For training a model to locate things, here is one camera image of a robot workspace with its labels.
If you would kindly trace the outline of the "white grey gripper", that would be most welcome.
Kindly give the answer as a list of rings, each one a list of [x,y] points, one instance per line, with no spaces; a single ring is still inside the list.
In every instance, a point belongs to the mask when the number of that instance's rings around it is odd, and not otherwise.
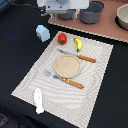
[[[89,0],[37,0],[37,5],[45,8],[47,14],[52,14],[53,22],[56,22],[57,14],[71,9],[86,9],[89,7]],[[76,12],[72,12],[73,22],[76,18]]]

